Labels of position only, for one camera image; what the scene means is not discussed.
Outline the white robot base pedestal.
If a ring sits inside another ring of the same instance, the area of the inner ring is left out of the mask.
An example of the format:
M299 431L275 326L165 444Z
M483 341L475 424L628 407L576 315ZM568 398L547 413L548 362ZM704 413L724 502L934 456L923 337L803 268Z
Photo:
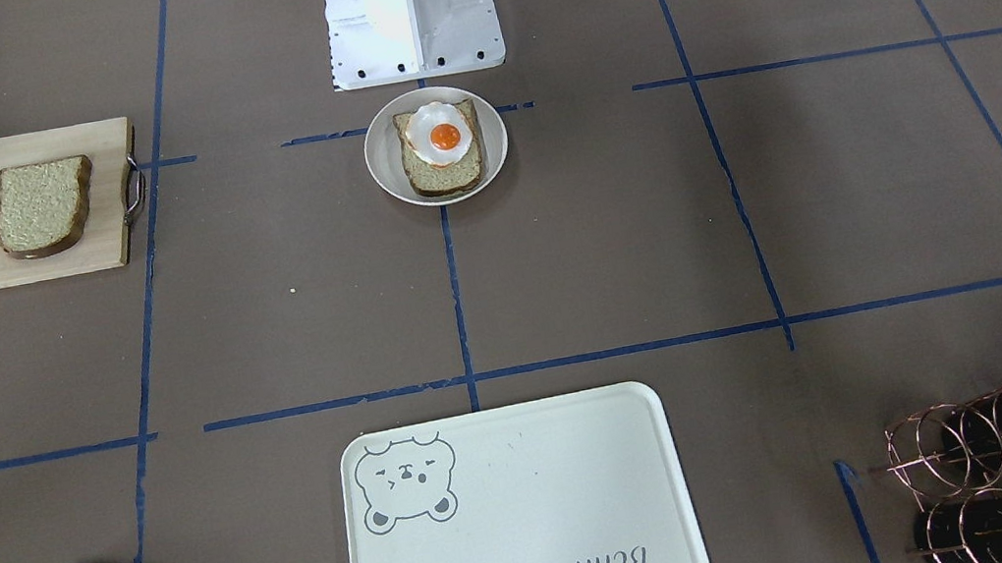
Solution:
M495 0L324 0L333 88L354 90L501 66Z

